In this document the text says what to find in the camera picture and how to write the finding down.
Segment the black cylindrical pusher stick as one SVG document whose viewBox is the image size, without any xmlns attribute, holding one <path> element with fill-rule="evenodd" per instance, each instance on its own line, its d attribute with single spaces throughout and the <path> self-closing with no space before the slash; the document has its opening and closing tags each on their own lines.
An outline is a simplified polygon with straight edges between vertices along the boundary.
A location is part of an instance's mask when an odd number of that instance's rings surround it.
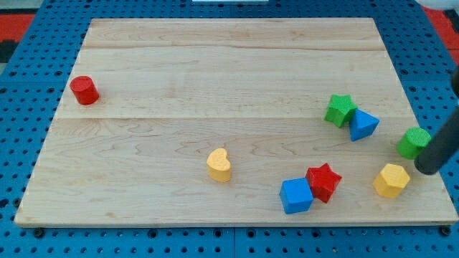
<svg viewBox="0 0 459 258">
<path fill-rule="evenodd" d="M 425 175 L 437 173 L 458 151 L 458 105 L 414 161 Z"/>
</svg>

